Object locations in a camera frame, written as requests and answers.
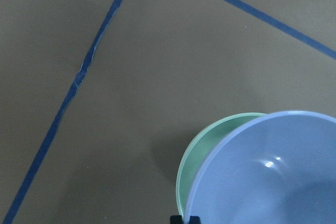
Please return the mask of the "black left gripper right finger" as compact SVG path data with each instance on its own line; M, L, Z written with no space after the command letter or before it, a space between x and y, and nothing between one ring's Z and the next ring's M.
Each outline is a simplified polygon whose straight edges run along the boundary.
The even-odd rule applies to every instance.
M189 224L201 224L201 219L199 216L190 216Z

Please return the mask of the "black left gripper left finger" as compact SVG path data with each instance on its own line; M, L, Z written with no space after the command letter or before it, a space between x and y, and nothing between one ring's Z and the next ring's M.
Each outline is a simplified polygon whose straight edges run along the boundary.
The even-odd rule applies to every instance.
M170 224L183 224L183 217L181 215L170 216Z

